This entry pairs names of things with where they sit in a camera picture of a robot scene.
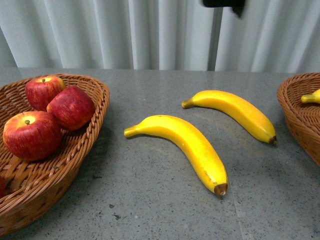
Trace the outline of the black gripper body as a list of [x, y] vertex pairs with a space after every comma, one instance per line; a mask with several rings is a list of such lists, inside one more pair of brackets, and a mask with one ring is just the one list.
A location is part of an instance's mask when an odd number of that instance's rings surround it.
[[245, 9], [245, 0], [202, 0], [206, 8], [231, 8], [238, 18], [241, 18]]

